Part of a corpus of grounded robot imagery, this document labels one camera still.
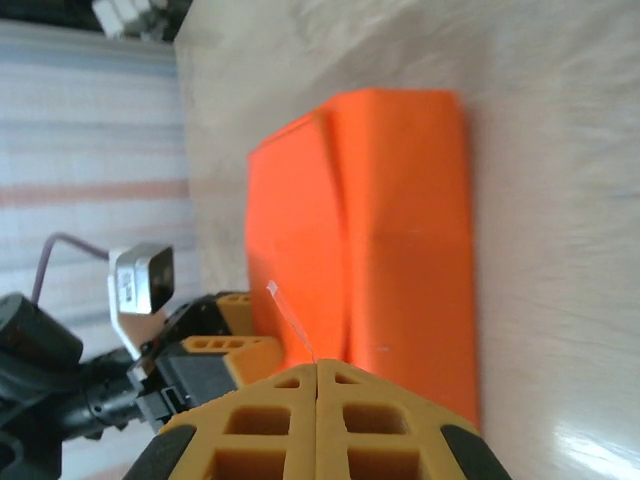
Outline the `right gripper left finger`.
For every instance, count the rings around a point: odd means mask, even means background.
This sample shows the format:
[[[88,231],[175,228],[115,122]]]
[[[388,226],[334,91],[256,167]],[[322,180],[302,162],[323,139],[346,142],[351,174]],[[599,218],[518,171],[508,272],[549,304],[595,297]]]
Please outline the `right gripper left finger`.
[[[291,368],[175,415],[127,479],[313,479],[317,370]]]

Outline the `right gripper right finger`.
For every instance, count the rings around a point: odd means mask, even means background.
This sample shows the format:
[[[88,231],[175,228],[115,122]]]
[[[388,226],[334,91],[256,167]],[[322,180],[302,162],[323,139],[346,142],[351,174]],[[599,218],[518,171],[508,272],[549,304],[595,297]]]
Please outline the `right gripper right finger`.
[[[337,360],[317,364],[319,479],[506,479],[464,417]]]

